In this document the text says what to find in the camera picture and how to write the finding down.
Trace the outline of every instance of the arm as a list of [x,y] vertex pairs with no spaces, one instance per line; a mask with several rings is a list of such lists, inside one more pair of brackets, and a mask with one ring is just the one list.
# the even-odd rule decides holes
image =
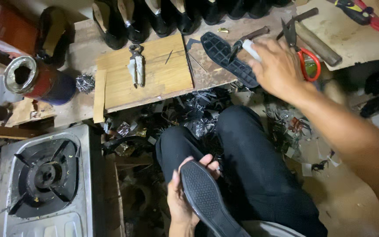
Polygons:
[[304,81],[299,59],[286,42],[270,40],[253,49],[263,59],[250,61],[262,87],[300,109],[379,200],[379,129]]

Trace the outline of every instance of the knee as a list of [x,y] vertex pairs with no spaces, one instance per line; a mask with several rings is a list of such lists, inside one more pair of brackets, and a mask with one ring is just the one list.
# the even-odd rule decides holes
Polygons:
[[232,105],[220,113],[218,123],[232,124],[239,123],[247,115],[250,108],[243,105]]
[[186,127],[175,126],[168,127],[161,134],[161,140],[176,140],[179,137],[185,136],[188,133],[188,129]]

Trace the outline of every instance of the red scissors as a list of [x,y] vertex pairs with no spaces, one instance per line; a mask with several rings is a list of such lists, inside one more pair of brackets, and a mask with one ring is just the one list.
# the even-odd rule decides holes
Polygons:
[[[282,19],[282,27],[283,27],[283,34],[285,35],[286,41],[288,43],[288,46],[290,48],[294,48],[295,51],[298,54],[299,59],[301,60],[301,69],[302,69],[302,74],[304,75],[305,80],[307,81],[315,81],[318,79],[321,73],[321,64],[317,56],[315,56],[311,51],[309,51],[306,48],[300,48],[296,46],[296,30],[295,30],[295,21],[291,20],[291,24],[289,28],[286,27],[286,23]],[[304,54],[308,55],[310,58],[313,59],[315,64],[317,65],[317,73],[313,78],[310,78],[307,70],[305,69],[305,58]]]

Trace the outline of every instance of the stainless steel stove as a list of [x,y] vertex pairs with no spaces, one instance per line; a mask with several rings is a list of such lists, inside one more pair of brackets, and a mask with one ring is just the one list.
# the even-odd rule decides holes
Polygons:
[[87,125],[4,146],[0,236],[104,236],[103,170]]

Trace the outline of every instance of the person's right hand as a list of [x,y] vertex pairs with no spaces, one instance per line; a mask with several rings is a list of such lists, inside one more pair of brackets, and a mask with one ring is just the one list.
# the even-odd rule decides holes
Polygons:
[[315,90],[312,83],[304,81],[299,57],[287,43],[267,40],[251,45],[262,58],[261,63],[250,60],[249,65],[260,83],[270,94],[293,103],[307,91]]

